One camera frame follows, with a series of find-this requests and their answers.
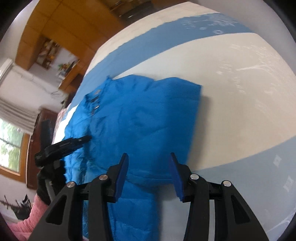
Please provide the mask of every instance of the wooden furniture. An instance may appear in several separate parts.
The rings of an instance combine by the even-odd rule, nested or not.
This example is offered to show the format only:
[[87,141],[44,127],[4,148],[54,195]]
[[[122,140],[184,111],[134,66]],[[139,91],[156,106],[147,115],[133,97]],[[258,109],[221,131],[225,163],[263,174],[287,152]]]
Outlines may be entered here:
[[87,69],[87,66],[85,68],[85,70],[83,70],[84,68],[84,63],[82,63],[81,61],[79,61],[72,69],[71,71],[68,73],[68,75],[65,77],[65,79],[62,81],[59,89],[70,94],[70,93],[75,93],[77,91],[77,89],[79,88],[84,73]]
[[150,2],[150,0],[101,0],[109,10],[116,14],[117,16],[122,17],[127,12],[132,9],[137,8],[138,6]]
[[146,1],[142,4],[139,4],[121,15],[121,19],[124,20],[127,24],[132,24],[141,18],[144,18],[152,13],[155,13],[156,9],[154,8],[151,1]]
[[124,27],[99,0],[40,0],[23,31],[15,62],[29,70],[46,37],[54,40],[80,59],[60,88],[67,92],[71,81],[85,74],[98,48]]
[[38,54],[36,63],[45,69],[49,69],[59,51],[59,47],[59,44],[47,38]]
[[176,4],[186,2],[186,0],[151,0],[151,2],[156,10],[162,10]]
[[54,126],[57,120],[57,113],[42,109],[35,125],[35,130],[31,136],[29,150],[28,150],[28,164],[27,164],[27,187],[30,189],[37,189],[37,174],[40,171],[35,165],[34,155],[40,151],[40,132],[41,122],[50,119],[52,135]]

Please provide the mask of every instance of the wooden cabinet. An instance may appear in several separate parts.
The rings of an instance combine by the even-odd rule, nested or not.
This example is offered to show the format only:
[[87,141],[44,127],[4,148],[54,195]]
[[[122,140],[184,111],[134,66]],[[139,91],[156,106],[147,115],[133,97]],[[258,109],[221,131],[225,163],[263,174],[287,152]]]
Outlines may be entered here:
[[151,0],[151,2],[153,3],[155,9],[161,10],[182,2],[186,2],[186,0]]
[[47,37],[88,66],[97,49],[124,27],[98,0],[40,0],[24,29],[15,62],[29,70]]
[[57,120],[57,113],[42,109],[40,112],[33,135],[31,136],[29,150],[28,150],[28,163],[27,163],[27,187],[30,189],[37,189],[37,174],[40,171],[35,165],[34,155],[40,151],[40,132],[41,132],[41,122],[44,120],[50,120],[50,125],[53,130]]

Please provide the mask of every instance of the person's arm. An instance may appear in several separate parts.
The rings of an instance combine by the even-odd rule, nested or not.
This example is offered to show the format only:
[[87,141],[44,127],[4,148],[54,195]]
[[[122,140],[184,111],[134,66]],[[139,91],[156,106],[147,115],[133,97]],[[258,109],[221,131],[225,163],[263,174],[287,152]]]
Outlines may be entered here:
[[46,205],[40,199],[40,197],[36,195],[29,218],[18,223],[8,224],[9,228],[12,230],[19,241],[26,241],[29,238],[33,229],[35,228],[47,208],[48,205]]

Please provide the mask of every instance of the window frame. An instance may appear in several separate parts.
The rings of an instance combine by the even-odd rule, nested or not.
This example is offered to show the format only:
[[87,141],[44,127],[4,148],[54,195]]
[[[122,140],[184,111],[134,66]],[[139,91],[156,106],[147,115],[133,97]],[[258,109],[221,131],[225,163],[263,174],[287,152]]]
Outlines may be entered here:
[[24,133],[24,135],[22,136],[22,143],[20,145],[19,173],[0,166],[1,175],[14,179],[16,181],[26,183],[26,164],[30,138],[31,136],[27,133]]

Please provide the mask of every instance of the bed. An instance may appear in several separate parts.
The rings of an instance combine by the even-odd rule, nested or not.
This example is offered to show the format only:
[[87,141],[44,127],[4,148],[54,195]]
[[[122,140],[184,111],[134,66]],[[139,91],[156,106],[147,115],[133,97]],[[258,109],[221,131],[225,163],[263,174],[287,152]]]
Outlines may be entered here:
[[[203,86],[187,164],[207,181],[230,180],[277,240],[296,212],[296,78],[282,57],[244,25],[200,5],[159,11],[98,49],[55,142],[85,94],[107,76],[130,74]],[[161,188],[159,204],[161,240],[182,240],[189,204],[171,185]]]

